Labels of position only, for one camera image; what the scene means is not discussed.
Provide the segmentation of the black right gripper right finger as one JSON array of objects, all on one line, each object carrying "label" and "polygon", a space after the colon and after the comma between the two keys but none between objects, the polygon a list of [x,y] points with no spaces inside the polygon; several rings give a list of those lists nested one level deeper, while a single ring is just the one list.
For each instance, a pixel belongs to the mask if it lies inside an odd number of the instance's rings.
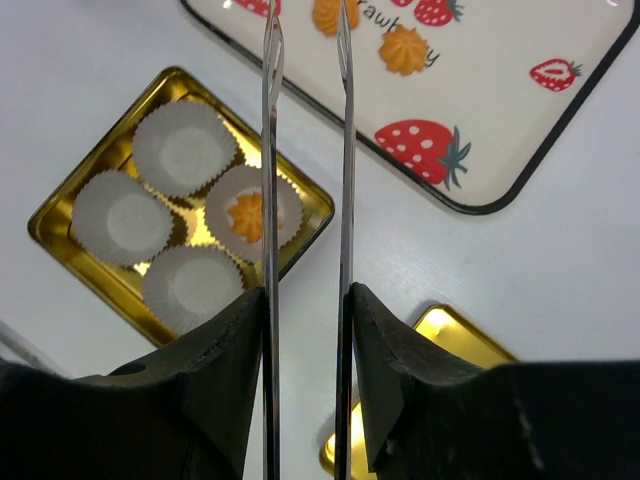
[{"label": "black right gripper right finger", "polygon": [[635,479],[635,360],[511,362],[442,381],[424,338],[352,287],[368,466],[380,479]]}]

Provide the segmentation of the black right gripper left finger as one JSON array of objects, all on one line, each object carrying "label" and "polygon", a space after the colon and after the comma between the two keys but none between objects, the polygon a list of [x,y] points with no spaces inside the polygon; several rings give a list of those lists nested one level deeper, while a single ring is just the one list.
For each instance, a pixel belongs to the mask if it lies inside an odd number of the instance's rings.
[{"label": "black right gripper left finger", "polygon": [[5,479],[239,479],[262,353],[265,298],[107,375],[1,365]]}]

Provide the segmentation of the gold tin lid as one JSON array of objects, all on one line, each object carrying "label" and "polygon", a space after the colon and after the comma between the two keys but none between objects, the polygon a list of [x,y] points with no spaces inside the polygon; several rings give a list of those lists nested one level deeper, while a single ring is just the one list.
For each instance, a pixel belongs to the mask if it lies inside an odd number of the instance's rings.
[{"label": "gold tin lid", "polygon": [[[516,357],[477,328],[452,306],[433,303],[413,326],[424,338],[424,353],[417,355],[418,365],[435,370],[433,376],[442,381],[451,374],[460,379],[470,370],[489,369],[511,363]],[[352,479],[374,479],[369,471],[361,402],[356,398],[351,410],[350,468]]]}]

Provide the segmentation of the orange cookie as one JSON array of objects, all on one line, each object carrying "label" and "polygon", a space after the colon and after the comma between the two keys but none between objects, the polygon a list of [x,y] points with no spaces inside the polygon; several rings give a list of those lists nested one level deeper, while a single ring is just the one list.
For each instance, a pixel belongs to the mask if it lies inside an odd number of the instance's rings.
[{"label": "orange cookie", "polygon": [[[312,20],[315,27],[326,36],[337,34],[341,11],[341,0],[315,0]],[[346,0],[346,10],[350,29],[355,29],[360,22],[360,10],[357,0]]]},{"label": "orange cookie", "polygon": [[426,68],[429,44],[415,28],[398,25],[383,34],[378,53],[389,72],[409,76]]},{"label": "orange cookie", "polygon": [[231,230],[247,243],[254,244],[263,236],[263,209],[260,193],[239,195],[227,213],[231,217]]}]

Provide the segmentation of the metal tongs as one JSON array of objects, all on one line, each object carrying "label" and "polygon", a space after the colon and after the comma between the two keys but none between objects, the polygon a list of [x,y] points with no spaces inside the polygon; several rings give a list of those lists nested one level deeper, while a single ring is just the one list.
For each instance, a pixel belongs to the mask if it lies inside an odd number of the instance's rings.
[{"label": "metal tongs", "polygon": [[[353,239],[355,203],[354,79],[347,3],[340,3],[338,62],[345,94],[338,344],[334,427],[334,477],[351,477],[353,358]],[[267,319],[262,326],[263,477],[280,477],[279,240],[276,179],[277,101],[284,75],[284,36],[275,3],[268,3],[263,39],[261,106],[262,250]]]}]

